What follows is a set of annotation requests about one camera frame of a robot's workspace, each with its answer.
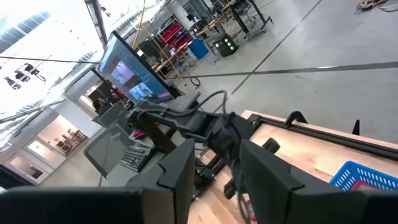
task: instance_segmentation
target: computer monitor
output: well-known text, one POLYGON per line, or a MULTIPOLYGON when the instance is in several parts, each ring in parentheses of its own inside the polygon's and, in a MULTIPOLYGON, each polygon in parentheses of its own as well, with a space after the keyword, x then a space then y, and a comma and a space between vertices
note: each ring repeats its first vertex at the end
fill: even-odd
POLYGON ((174 99, 167 84, 115 31, 109 36, 98 70, 135 103, 174 99))

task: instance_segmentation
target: blue plastic crate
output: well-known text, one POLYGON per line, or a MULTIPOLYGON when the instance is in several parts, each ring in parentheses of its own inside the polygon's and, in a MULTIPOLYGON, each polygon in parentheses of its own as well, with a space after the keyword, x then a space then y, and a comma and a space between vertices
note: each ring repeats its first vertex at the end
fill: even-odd
POLYGON ((378 189, 398 190, 398 178, 353 161, 346 162, 329 183, 343 190, 351 190, 358 181, 378 189))

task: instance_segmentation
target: gray floor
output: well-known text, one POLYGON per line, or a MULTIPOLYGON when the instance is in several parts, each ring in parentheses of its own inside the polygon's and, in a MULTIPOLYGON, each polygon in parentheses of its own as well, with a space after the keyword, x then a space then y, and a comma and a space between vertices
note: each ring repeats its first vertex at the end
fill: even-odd
MULTIPOLYGON (((261 7, 272 1, 256 2, 261 7)), ((299 110, 309 123, 347 132, 360 119, 361 135, 398 142, 398 68, 217 76, 398 60, 398 12, 385 13, 375 8, 357 15, 357 3, 276 0, 262 7, 261 11, 272 16, 275 23, 267 25, 267 33, 243 41, 234 55, 219 59, 215 65, 211 60, 202 60, 193 71, 190 69, 192 76, 215 75, 199 78, 200 100, 216 90, 226 90, 227 110, 237 114, 254 110, 286 117, 299 110)), ((184 92, 195 89, 189 79, 182 80, 179 88, 184 92)), ((220 104, 221 96, 217 96, 203 108, 213 112, 220 104)), ((42 185, 98 185, 99 174, 83 153, 74 156, 42 185)))

